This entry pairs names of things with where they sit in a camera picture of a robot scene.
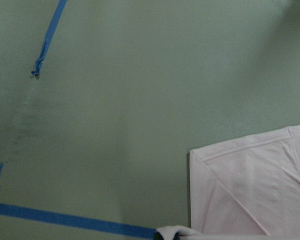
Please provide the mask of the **pink Snoopy t-shirt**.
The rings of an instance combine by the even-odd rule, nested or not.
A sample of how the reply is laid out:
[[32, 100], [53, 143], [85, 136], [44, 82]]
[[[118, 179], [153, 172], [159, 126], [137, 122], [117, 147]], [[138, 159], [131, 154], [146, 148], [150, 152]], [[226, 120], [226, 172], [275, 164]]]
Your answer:
[[300, 125], [189, 153], [191, 226], [163, 240], [300, 240]]

